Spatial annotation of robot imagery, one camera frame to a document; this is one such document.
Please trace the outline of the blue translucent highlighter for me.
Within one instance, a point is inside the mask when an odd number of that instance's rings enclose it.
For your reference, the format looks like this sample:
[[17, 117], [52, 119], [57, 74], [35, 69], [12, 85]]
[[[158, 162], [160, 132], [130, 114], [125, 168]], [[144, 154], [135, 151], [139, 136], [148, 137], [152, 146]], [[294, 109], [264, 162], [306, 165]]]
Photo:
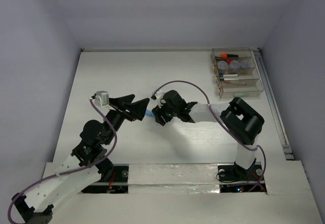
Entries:
[[154, 114], [150, 110], [146, 110], [145, 115], [154, 118]]

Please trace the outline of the blue capped white marker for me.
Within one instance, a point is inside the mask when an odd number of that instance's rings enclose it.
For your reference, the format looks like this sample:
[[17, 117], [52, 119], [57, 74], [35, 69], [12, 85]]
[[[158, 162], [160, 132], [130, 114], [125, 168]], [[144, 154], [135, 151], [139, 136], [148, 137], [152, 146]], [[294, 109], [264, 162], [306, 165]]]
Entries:
[[230, 78], [230, 79], [232, 79], [232, 78], [238, 78], [238, 74], [220, 74], [219, 75], [219, 78], [221, 78], [221, 77], [227, 77], [227, 78]]

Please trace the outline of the paperclip jar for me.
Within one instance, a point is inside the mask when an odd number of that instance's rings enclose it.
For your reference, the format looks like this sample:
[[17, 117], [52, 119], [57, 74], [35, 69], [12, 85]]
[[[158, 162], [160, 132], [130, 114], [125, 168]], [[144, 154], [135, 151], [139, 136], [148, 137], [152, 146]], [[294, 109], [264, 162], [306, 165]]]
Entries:
[[240, 62], [240, 66], [241, 68], [243, 69], [248, 69], [248, 68], [251, 68], [251, 62], [249, 60], [242, 60]]
[[217, 68], [219, 70], [220, 73], [224, 73], [228, 70], [229, 65], [226, 61], [224, 60], [220, 60], [217, 62]]
[[232, 66], [229, 66], [230, 73], [238, 73], [241, 66], [240, 63], [236, 60]]

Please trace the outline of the orange black highlighter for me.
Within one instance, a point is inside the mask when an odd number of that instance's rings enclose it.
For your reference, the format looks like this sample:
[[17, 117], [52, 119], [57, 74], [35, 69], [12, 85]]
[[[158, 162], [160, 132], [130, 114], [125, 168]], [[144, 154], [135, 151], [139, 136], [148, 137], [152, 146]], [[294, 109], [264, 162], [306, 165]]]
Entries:
[[236, 55], [236, 54], [227, 54], [227, 53], [224, 53], [224, 54], [221, 54], [220, 57], [222, 57], [222, 58], [237, 58], [239, 56]]

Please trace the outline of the red capped white marker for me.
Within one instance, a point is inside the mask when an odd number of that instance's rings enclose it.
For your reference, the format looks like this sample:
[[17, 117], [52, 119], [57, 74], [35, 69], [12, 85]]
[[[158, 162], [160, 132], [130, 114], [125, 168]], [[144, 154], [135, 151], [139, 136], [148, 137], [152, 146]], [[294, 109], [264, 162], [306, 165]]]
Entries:
[[241, 80], [226, 80], [223, 83], [228, 84], [229, 86], [245, 86], [245, 85], [247, 85], [246, 82], [241, 81]]

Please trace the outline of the green translucent highlighter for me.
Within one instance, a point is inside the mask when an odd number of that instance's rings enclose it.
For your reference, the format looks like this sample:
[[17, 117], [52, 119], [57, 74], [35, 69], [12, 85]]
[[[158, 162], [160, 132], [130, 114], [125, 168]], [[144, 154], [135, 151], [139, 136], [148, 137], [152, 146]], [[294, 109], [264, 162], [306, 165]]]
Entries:
[[238, 92], [238, 93], [233, 93], [233, 97], [246, 98], [246, 97], [250, 97], [250, 94], [247, 92]]

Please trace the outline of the pink black highlighter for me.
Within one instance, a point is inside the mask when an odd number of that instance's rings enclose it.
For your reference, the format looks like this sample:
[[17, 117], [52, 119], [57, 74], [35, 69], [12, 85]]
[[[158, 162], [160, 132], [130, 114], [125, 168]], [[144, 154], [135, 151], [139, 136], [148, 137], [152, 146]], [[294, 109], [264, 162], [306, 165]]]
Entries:
[[229, 66], [232, 66], [235, 63], [236, 60], [233, 59], [227, 59], [226, 62]]

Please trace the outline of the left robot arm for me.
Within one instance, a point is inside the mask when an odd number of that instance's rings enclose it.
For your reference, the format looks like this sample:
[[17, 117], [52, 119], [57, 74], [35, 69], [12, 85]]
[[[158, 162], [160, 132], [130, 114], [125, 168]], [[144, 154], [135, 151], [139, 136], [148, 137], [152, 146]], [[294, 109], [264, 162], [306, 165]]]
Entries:
[[90, 120], [80, 133], [80, 143], [71, 151], [55, 173], [44, 177], [17, 193], [8, 208], [16, 208], [24, 223], [49, 223], [53, 212], [68, 198], [99, 180], [111, 180], [114, 164], [109, 160], [117, 145], [117, 132], [125, 120], [143, 120], [149, 98], [134, 100], [129, 94], [110, 98], [97, 91], [89, 98], [91, 106], [103, 119]]

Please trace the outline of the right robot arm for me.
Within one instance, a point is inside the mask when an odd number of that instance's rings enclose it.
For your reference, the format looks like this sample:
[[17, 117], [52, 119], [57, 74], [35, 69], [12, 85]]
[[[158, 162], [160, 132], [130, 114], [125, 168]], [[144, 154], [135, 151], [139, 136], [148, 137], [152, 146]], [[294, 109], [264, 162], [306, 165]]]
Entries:
[[157, 102], [152, 109], [155, 121], [164, 126], [173, 118], [183, 122], [217, 122], [238, 143], [234, 174], [246, 179], [256, 162], [256, 137], [261, 133], [264, 118], [241, 98], [233, 98], [224, 110], [223, 104], [186, 102], [175, 90], [158, 91], [151, 97]]

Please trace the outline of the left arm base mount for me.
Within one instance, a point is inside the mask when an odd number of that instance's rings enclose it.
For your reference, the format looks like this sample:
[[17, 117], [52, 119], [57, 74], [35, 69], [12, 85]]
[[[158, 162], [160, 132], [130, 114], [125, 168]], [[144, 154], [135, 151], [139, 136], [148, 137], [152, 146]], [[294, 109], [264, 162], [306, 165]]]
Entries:
[[129, 165], [116, 165], [108, 180], [99, 180], [87, 186], [83, 194], [127, 194]]

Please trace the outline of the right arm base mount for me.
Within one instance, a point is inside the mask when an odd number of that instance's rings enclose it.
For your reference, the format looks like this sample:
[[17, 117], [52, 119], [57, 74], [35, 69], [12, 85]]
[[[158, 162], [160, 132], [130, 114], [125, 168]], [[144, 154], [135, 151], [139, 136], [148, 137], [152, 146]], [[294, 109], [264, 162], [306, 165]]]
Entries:
[[261, 164], [255, 164], [247, 173], [241, 173], [234, 165], [218, 166], [216, 179], [221, 193], [266, 193]]

